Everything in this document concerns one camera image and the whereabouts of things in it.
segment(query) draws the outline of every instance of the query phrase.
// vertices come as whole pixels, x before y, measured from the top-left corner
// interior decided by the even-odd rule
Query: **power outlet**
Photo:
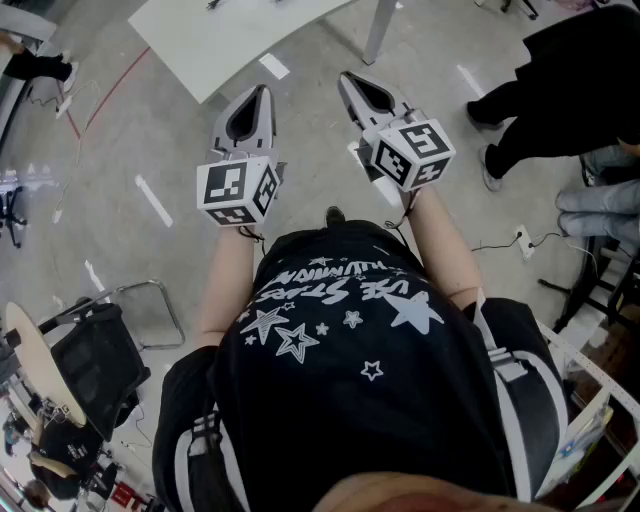
[[[533,244],[531,243],[531,237],[527,232],[527,228],[524,225],[518,226],[514,231],[514,234],[519,237],[518,245],[520,246],[520,250],[522,251],[522,257],[525,261],[529,261],[535,249],[533,248]]]
[[[57,109],[56,109],[56,119],[60,119],[60,117],[67,111],[69,110],[69,107],[71,106],[71,98],[72,96],[69,96],[66,100],[64,100],[64,103],[62,103],[62,105],[60,105]]]

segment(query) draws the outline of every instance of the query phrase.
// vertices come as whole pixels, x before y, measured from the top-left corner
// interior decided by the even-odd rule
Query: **table leg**
[[[378,0],[373,25],[371,26],[371,32],[369,32],[369,40],[362,56],[365,64],[371,65],[376,61],[395,10],[396,0]]]

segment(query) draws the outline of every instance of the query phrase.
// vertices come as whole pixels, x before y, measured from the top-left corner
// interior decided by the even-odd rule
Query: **black t-shirt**
[[[61,462],[76,474],[62,478],[57,473],[35,464],[31,464],[31,471],[56,498],[73,499],[80,490],[82,480],[95,463],[102,441],[100,435],[89,424],[79,428],[70,421],[50,421],[42,432],[39,445],[32,445],[32,452]]]
[[[184,397],[202,394],[207,381],[252,512],[311,510],[341,479],[375,471],[515,494],[494,372],[471,310],[434,289],[395,238],[358,231],[281,244],[217,351],[194,353],[167,375],[154,449],[165,500],[176,503],[173,450],[190,426],[171,425],[185,408],[202,416]],[[530,327],[526,306],[503,300],[496,309],[516,347],[548,360],[537,329],[514,330]]]

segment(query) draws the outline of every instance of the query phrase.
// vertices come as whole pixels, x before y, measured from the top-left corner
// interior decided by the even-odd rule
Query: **black pants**
[[[528,92],[517,81],[507,82],[469,103],[469,114],[487,124],[516,117],[500,143],[487,148],[487,171],[496,179],[526,158],[577,156],[617,142],[615,137],[598,133],[598,123],[589,118],[588,106],[575,111],[566,105],[554,106],[549,100],[541,101],[539,94]]]
[[[71,64],[62,62],[62,55],[57,57],[36,57],[25,49],[20,55],[14,55],[4,74],[18,80],[31,80],[39,76],[55,78],[65,82],[71,75]]]

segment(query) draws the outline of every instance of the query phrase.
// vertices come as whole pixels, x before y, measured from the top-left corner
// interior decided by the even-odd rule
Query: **concrete floor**
[[[139,426],[149,437],[164,374],[193,348],[217,235],[195,207],[195,168],[205,160],[216,114],[248,87],[265,83],[274,92],[277,145],[289,162],[280,197],[263,229],[267,248],[279,235],[320,226],[332,204],[352,219],[382,223],[400,215],[368,184],[347,151],[358,135],[336,87],[338,74],[347,69],[394,83],[414,106],[440,120],[458,156],[438,190],[472,247],[508,244],[519,224],[525,224],[531,236],[557,230],[554,198],[565,187],[580,186],[577,159],[522,162],[499,194],[488,192],[477,153],[499,134],[479,133],[467,122],[463,105],[478,96],[463,73],[466,69],[485,92],[513,79],[514,69],[528,60],[522,38],[571,13],[538,1],[541,17],[532,22],[519,2],[507,15],[499,11],[499,0],[487,0],[483,8],[471,0],[401,2],[383,53],[371,67],[353,51],[364,46],[375,8],[372,0],[361,0],[272,50],[290,70],[285,78],[277,80],[254,64],[207,105],[198,105],[153,51],[145,53],[90,125],[75,170],[78,137],[69,119],[56,121],[52,104],[42,108],[24,103],[17,111],[0,151],[0,170],[16,170],[19,181],[29,184],[20,207],[29,225],[20,233],[22,249],[11,247],[8,233],[0,240],[0,304],[18,302],[38,320],[54,314],[59,300],[71,304],[94,295],[96,284],[86,262],[107,288],[152,277],[162,280],[187,331],[187,344],[182,350],[143,353],[152,377],[141,388],[145,419]],[[53,43],[71,49],[81,61],[76,85],[95,80],[102,99],[147,48],[127,23],[143,0],[63,3],[64,9],[56,12],[60,26]],[[55,93],[51,80],[40,79],[32,96],[47,99]],[[70,115],[80,132],[96,98],[91,86],[74,98]],[[136,186],[137,175],[172,217],[171,227]],[[58,207],[62,213],[52,224],[65,183]],[[582,261],[581,253],[555,237],[526,263],[517,246],[476,254],[488,295],[526,302],[546,323],[560,314],[564,297],[540,287],[537,279],[570,285]],[[129,312],[130,327],[139,339],[175,339],[157,296],[135,293],[118,302]],[[151,450],[135,446],[128,451],[119,440],[144,443],[133,423],[118,430],[114,447],[136,478],[150,486]]]

